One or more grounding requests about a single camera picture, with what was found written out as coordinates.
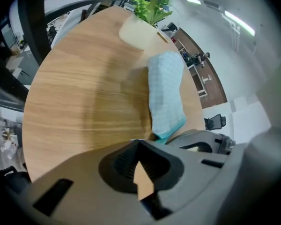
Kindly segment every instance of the cloth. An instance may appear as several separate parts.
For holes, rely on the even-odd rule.
[[[160,143],[166,143],[186,121],[179,91],[183,67],[182,57],[171,51],[148,60],[152,131],[158,136],[157,142]]]

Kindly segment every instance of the wooden table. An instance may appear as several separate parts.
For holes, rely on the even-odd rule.
[[[149,57],[178,53],[157,34],[146,51],[118,37],[131,13],[111,7],[72,29],[48,54],[30,88],[23,148],[32,181],[69,157],[133,138],[152,138]],[[185,65],[180,87],[186,124],[175,134],[205,129],[201,103]]]

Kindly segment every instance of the ceiling light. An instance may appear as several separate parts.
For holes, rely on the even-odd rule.
[[[251,28],[248,24],[246,24],[243,20],[239,19],[235,15],[233,15],[230,12],[225,11],[225,15],[232,19],[233,21],[237,22],[239,25],[241,25],[244,29],[246,29],[252,36],[255,36],[255,30]]]
[[[189,2],[193,2],[193,3],[196,3],[196,4],[202,4],[199,0],[188,0]]]

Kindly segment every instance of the green leaves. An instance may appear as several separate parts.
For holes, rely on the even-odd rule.
[[[140,19],[146,21],[150,25],[154,25],[163,18],[172,14],[172,12],[164,12],[163,6],[168,6],[170,0],[132,0],[135,4],[134,13]]]

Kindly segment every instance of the floor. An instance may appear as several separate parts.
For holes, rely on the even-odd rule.
[[[0,120],[6,122],[6,127],[15,127],[17,126],[18,128],[22,128],[21,124],[9,121],[9,120],[4,120],[0,118]],[[0,126],[0,147],[3,146],[3,140],[1,136],[1,132],[4,127]],[[24,160],[24,154],[23,154],[23,147],[22,144],[19,145],[19,148],[16,151],[16,154],[12,157],[12,159],[9,159],[6,155],[6,153],[3,153],[0,149],[0,170],[5,169],[9,166],[14,166],[16,170],[18,171],[25,171],[25,167],[23,164],[25,163]]]
[[[17,59],[18,58],[22,59],[19,64],[19,68],[21,68],[23,72],[28,74],[27,75],[21,72],[18,76],[18,80],[23,85],[31,85],[33,78],[39,68],[39,65],[31,53],[28,55],[26,52],[23,51],[17,56]]]

